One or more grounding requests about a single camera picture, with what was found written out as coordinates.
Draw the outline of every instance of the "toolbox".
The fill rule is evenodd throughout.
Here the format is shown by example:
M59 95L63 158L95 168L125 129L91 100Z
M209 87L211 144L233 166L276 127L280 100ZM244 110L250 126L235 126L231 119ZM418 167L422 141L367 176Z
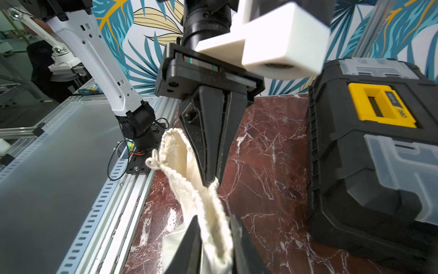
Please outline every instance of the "toolbox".
M437 84L413 64L345 58L325 63L309 100L312 238L403 272L438 273Z

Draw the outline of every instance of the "white cloth bag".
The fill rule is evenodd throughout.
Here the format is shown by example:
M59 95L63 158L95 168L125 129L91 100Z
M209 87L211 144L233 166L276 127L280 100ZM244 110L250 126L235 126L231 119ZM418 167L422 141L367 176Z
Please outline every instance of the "white cloth bag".
M193 216L198 215L202 240L201 273L231 273L233 240L216 192L219 182L216 179L207 188L202 185L193 149L183 130L167 130L162 136L159 153L154 149L146 165L166 174L183 211L184 223L163 239L163 272L172 261Z

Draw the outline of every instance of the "yellow toolbox latch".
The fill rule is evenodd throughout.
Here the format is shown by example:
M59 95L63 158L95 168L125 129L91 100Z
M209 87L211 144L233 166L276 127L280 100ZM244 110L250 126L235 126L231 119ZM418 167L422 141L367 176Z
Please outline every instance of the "yellow toolbox latch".
M350 83L348 89L360 120L416 128L415 119L390 86Z

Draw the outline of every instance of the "leaf-patterned wallpaper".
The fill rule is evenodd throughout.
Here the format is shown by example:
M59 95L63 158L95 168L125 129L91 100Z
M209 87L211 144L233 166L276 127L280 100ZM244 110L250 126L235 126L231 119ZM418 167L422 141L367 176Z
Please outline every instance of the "leaf-patterned wallpaper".
M376 1L337 1L327 60L353 54ZM139 93L153 92L164 46L182 36L183 2L93 0L92 10L105 41ZM370 56L394 57L415 63L430 79L437 81L437 12L435 0L399 0L385 21ZM306 93L313 79L280 81L266 78L266 89L261 95Z

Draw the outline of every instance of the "drawstring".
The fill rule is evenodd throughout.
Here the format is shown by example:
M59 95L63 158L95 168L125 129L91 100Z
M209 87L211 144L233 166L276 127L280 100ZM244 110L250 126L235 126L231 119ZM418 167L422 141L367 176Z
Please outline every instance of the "drawstring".
M152 156L146 159L146 165L151 169L159 170L161 169L160 164L161 163L158 158L158 151L154 149L152 151Z

